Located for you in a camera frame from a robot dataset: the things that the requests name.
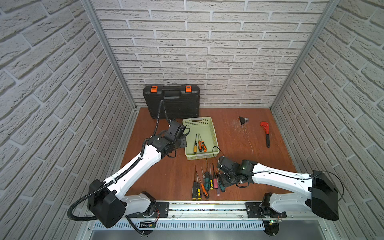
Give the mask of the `clear handled screwdriver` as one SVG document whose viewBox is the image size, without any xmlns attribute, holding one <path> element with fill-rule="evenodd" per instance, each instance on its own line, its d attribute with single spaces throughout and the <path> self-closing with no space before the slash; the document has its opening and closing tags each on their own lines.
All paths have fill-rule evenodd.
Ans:
<svg viewBox="0 0 384 240">
<path fill-rule="evenodd" d="M 220 189 L 219 189 L 219 180 L 218 180 L 218 174 L 217 174 L 217 171 L 216 172 L 216 177 L 215 177 L 215 180 L 216 180 L 216 184 L 217 184 L 217 196 L 219 197 L 221 194 L 220 194 Z"/>
</svg>

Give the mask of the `yellow handled screwdriver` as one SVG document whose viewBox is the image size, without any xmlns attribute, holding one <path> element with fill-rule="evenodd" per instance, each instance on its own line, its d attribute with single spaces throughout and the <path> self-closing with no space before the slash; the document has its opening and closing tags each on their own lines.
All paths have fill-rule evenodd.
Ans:
<svg viewBox="0 0 384 240">
<path fill-rule="evenodd" d="M 198 151 L 198 142 L 197 142 L 197 134 L 196 134 L 195 135 L 195 143 L 194 143 L 193 153 L 197 154 L 197 151 Z"/>
</svg>

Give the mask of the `orange black curved screwdriver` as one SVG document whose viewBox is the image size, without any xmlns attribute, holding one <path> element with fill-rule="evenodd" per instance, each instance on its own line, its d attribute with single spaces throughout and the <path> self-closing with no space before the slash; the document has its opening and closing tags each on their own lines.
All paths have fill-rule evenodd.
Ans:
<svg viewBox="0 0 384 240">
<path fill-rule="evenodd" d="M 207 152 L 207 147 L 206 147 L 203 140 L 202 140 L 202 147 L 203 147 L 203 152 Z"/>
</svg>

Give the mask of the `black yellow striped screwdriver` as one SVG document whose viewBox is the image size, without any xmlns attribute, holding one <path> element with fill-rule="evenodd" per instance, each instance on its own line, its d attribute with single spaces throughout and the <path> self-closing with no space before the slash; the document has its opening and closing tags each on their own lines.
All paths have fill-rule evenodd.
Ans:
<svg viewBox="0 0 384 240">
<path fill-rule="evenodd" d="M 193 182 L 193 191 L 192 191 L 192 200 L 196 200 L 198 197 L 198 185 L 196 180 L 196 167 L 194 170 L 194 182 Z"/>
</svg>

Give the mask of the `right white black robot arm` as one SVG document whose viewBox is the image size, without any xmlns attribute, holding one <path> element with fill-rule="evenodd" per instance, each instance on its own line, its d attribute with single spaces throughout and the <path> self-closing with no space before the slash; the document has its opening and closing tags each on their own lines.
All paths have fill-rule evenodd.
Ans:
<svg viewBox="0 0 384 240">
<path fill-rule="evenodd" d="M 287 190 L 286 194 L 266 193 L 258 206 L 264 218 L 286 218 L 287 212 L 312 211 L 316 216 L 339 220 L 339 191 L 321 171 L 311 174 L 292 173 L 243 160 L 240 164 L 227 157 L 219 157 L 218 169 L 224 186 L 246 188 L 261 184 Z"/>
</svg>

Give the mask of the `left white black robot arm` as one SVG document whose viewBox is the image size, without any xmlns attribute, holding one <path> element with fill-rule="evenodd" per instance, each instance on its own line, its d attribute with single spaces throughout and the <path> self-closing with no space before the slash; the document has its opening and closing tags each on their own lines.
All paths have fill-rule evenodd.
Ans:
<svg viewBox="0 0 384 240">
<path fill-rule="evenodd" d="M 75 201 L 68 209 L 72 221 L 100 221 L 106 228 L 113 227 L 122 217 L 135 213 L 151 215 L 155 199 L 145 193 L 126 197 L 132 185 L 164 157 L 187 145 L 190 128 L 167 119 L 168 130 L 154 132 L 143 141 L 140 152 L 118 172 L 104 181 L 94 180 L 89 193 Z"/>
</svg>

